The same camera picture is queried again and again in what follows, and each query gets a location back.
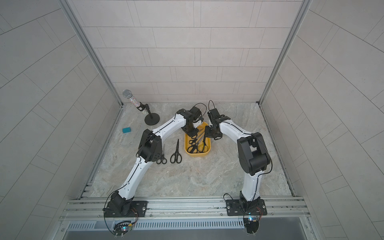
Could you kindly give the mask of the yellow plastic storage box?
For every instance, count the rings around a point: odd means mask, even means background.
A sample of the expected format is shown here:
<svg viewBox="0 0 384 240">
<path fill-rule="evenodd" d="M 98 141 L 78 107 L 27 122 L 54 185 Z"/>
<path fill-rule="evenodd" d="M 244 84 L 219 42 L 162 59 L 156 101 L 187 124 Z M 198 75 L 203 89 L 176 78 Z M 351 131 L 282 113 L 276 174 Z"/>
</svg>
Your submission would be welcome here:
<svg viewBox="0 0 384 240">
<path fill-rule="evenodd" d="M 202 122 L 197 129 L 196 137 L 191 138 L 185 134 L 185 151 L 191 157 L 205 157 L 211 150 L 211 140 L 205 136 L 206 122 Z"/>
</svg>

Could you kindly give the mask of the large black scissors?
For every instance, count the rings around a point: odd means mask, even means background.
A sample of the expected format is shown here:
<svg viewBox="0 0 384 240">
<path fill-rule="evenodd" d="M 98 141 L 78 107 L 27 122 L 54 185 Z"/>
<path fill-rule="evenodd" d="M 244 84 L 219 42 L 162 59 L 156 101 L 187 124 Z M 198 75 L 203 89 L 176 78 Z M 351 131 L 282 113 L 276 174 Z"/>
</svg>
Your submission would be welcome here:
<svg viewBox="0 0 384 240">
<path fill-rule="evenodd" d="M 179 140 L 177 141 L 176 150 L 170 157 L 170 163 L 171 164 L 180 164 L 182 162 L 182 156 L 179 153 Z"/>
</svg>

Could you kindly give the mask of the small black scissors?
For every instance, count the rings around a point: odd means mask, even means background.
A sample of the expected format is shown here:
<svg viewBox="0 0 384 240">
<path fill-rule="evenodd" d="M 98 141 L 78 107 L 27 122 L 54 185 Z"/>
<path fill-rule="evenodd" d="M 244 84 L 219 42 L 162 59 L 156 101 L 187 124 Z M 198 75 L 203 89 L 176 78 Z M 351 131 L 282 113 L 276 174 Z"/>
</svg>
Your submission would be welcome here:
<svg viewBox="0 0 384 240">
<path fill-rule="evenodd" d="M 162 152 L 160 158 L 156 161 L 158 165 L 163 164 L 165 165 L 168 162 L 168 160 L 165 158 L 165 147 L 162 145 Z"/>
</svg>

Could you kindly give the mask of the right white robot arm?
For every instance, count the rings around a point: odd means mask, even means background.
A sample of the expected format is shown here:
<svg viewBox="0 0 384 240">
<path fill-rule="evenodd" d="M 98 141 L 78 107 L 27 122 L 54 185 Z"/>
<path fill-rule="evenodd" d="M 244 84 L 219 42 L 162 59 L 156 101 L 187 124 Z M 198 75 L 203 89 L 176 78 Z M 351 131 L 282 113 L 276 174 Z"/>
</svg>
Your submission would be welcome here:
<svg viewBox="0 0 384 240">
<path fill-rule="evenodd" d="M 228 136 L 238 146 L 240 165 L 245 172 L 243 188 L 240 192 L 240 210 L 244 215 L 266 215 L 264 203 L 260 198 L 262 175 L 272 159 L 265 141 L 260 133 L 248 132 L 236 125 L 229 117 L 216 110 L 208 112 L 210 125 L 206 127 L 205 136 L 214 140 Z"/>
</svg>

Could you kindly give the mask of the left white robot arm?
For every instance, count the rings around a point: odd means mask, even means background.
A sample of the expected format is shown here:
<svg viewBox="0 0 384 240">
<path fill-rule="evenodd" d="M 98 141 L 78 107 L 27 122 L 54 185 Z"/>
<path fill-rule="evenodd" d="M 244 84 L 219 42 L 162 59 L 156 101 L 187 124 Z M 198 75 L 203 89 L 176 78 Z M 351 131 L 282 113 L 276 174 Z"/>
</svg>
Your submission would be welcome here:
<svg viewBox="0 0 384 240">
<path fill-rule="evenodd" d="M 123 186 L 110 194 L 111 199 L 103 208 L 106 218 L 127 217 L 131 214 L 132 202 L 141 180 L 148 168 L 162 157 L 163 141 L 178 129 L 182 129 L 190 137 L 196 136 L 199 132 L 197 125 L 201 114 L 197 107 L 192 107 L 190 110 L 181 109 L 162 126 L 143 132 L 133 169 Z"/>
</svg>

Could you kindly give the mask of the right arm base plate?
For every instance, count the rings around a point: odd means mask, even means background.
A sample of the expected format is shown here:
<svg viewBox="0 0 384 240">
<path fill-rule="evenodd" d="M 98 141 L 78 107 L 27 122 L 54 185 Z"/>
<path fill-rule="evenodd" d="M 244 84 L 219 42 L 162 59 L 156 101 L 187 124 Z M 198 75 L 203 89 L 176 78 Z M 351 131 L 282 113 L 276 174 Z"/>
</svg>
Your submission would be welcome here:
<svg viewBox="0 0 384 240">
<path fill-rule="evenodd" d="M 243 200 L 225 200 L 228 216 L 266 216 L 268 214 L 265 201 L 258 198 L 252 202 Z"/>
</svg>

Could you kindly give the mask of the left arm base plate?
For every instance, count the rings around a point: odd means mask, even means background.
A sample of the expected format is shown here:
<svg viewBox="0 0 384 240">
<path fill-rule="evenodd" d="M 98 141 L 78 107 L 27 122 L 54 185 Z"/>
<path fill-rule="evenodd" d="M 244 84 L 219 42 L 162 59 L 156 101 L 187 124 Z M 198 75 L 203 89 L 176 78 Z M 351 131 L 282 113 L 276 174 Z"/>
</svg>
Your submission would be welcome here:
<svg viewBox="0 0 384 240">
<path fill-rule="evenodd" d="M 106 208 L 103 208 L 105 218 L 143 218 L 146 215 L 148 201 L 133 201 L 129 205 L 123 206 L 122 210 L 114 207 L 111 202 L 108 203 Z"/>
</svg>

